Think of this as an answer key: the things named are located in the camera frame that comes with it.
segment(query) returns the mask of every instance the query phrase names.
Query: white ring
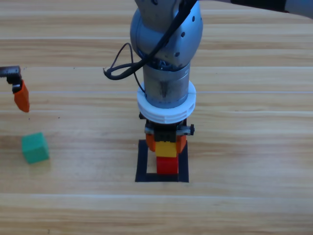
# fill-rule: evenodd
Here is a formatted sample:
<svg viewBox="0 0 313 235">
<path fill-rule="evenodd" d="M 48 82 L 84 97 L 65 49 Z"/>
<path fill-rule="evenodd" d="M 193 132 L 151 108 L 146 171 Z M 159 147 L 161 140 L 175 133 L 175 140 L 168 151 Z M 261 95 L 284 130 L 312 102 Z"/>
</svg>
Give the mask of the white ring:
<svg viewBox="0 0 313 235">
<path fill-rule="evenodd" d="M 189 81 L 187 99 L 175 108 L 162 109 L 153 106 L 147 101 L 145 94 L 140 88 L 138 88 L 137 92 L 137 103 L 141 114 L 146 119 L 160 124 L 173 124 L 185 120 L 192 114 L 196 106 L 196 97 L 196 88 Z"/>
</svg>

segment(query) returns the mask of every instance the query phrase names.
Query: wood grain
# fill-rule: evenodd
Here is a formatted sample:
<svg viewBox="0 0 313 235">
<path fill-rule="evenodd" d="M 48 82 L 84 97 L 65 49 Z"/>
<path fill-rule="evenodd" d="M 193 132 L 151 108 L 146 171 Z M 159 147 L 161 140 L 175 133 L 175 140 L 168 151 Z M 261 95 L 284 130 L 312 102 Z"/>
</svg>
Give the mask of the wood grain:
<svg viewBox="0 0 313 235">
<path fill-rule="evenodd" d="M 313 21 L 201 1 L 190 183 L 135 183 L 138 87 L 102 73 L 135 10 L 0 0 L 0 64 L 22 66 L 31 101 L 1 81 L 0 235 L 312 235 Z M 50 161 L 28 165 L 21 137 L 40 131 Z"/>
</svg>

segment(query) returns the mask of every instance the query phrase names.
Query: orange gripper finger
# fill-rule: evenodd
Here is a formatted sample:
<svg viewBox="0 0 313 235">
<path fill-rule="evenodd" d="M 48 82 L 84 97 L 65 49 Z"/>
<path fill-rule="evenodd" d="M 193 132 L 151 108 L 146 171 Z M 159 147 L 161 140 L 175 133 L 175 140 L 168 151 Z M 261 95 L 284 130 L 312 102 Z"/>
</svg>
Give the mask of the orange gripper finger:
<svg viewBox="0 0 313 235">
<path fill-rule="evenodd" d="M 156 151 L 156 142 L 155 142 L 155 136 L 151 134 L 146 134 L 146 142 L 147 146 L 152 152 Z"/>
<path fill-rule="evenodd" d="M 176 151 L 177 153 L 182 153 L 187 143 L 186 136 L 177 136 L 176 138 Z"/>
<path fill-rule="evenodd" d="M 14 101 L 20 110 L 22 110 L 25 113 L 29 112 L 28 89 L 23 80 L 22 80 L 22 89 L 14 93 Z"/>
</svg>

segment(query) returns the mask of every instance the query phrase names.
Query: black square frame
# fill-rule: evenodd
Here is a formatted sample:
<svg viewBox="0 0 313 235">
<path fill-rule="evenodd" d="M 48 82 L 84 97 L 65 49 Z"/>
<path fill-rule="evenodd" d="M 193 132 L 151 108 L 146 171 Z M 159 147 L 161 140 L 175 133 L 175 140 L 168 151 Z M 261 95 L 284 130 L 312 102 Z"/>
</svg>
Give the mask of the black square frame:
<svg viewBox="0 0 313 235">
<path fill-rule="evenodd" d="M 135 182 L 184 182 L 189 183 L 188 143 L 178 156 L 178 174 L 160 175 L 147 173 L 148 146 L 146 140 L 139 140 Z"/>
</svg>

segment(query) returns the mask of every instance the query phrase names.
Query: green block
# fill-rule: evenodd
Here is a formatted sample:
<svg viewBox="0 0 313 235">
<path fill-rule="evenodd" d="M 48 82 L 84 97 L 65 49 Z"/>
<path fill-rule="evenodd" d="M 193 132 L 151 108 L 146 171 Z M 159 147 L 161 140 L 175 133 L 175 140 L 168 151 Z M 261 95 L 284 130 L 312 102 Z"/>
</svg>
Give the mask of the green block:
<svg viewBox="0 0 313 235">
<path fill-rule="evenodd" d="M 49 159 L 49 148 L 43 133 L 23 136 L 22 151 L 29 164 Z"/>
</svg>

